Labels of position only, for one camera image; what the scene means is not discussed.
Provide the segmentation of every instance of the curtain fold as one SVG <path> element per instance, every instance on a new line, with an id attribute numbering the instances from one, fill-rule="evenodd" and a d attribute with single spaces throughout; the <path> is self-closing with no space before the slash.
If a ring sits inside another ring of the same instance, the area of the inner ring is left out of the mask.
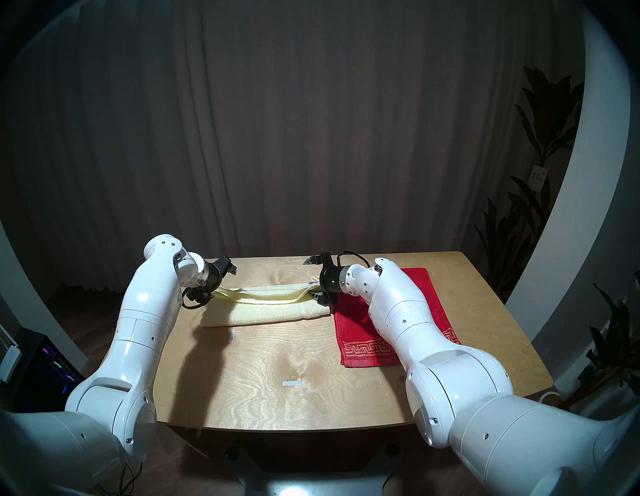
<path id="1" fill-rule="evenodd" d="M 62 280 L 123 289 L 153 236 L 220 255 L 461 250 L 532 152 L 513 103 L 547 3 L 106 1 L 14 59 L 4 117 Z"/>

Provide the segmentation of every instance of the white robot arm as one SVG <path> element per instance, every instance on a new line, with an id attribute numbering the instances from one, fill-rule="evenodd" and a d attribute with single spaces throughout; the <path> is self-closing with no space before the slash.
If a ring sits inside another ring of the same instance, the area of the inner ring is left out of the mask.
<path id="1" fill-rule="evenodd" d="M 380 335 L 406 370 L 406 395 L 427 444 L 451 446 L 486 488 L 497 494 L 550 494 L 584 486 L 627 431 L 637 409 L 598 422 L 513 395 L 491 355 L 447 340 L 424 295 L 391 260 L 375 266 L 323 264 L 324 301 L 339 292 L 361 296 Z"/>
<path id="2" fill-rule="evenodd" d="M 149 241 L 144 256 L 106 358 L 73 390 L 66 411 L 11 415 L 47 460 L 43 467 L 55 485 L 84 490 L 117 465 L 147 458 L 156 441 L 157 366 L 183 298 L 198 303 L 187 308 L 201 307 L 226 273 L 236 273 L 228 258 L 206 262 L 169 234 Z"/>

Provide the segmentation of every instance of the cream towel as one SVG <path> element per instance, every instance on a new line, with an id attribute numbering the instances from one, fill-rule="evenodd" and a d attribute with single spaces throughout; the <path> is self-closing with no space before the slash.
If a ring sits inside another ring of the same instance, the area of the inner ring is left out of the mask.
<path id="1" fill-rule="evenodd" d="M 309 294 L 317 282 L 226 289 L 219 287 L 200 319 L 202 327 L 246 326 L 329 315 Z"/>

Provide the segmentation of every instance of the metal stand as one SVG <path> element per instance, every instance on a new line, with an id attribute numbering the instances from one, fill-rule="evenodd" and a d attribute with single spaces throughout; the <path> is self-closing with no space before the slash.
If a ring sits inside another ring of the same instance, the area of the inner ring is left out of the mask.
<path id="1" fill-rule="evenodd" d="M 390 444 L 362 470 L 278 474 L 263 471 L 242 448 L 231 447 L 225 453 L 225 463 L 244 486 L 244 494 L 255 496 L 378 496 L 402 458 L 400 448 Z"/>

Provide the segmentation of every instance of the wooden table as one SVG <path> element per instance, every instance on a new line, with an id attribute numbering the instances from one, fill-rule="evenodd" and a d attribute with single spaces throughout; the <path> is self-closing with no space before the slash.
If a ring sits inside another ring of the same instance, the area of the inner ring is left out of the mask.
<path id="1" fill-rule="evenodd" d="M 498 297 L 459 252 L 385 253 L 400 267 L 425 267 L 462 344 L 495 356 L 515 394 L 553 381 Z M 306 257 L 234 259 L 225 287 L 306 282 L 320 272 Z M 343 257 L 342 264 L 355 259 Z M 235 328 L 201 328 L 204 309 L 182 308 L 154 386 L 157 419 L 189 428 L 288 431 L 358 429 L 413 422 L 400 365 L 340 364 L 333 317 Z M 302 381 L 285 386 L 283 381 Z"/>

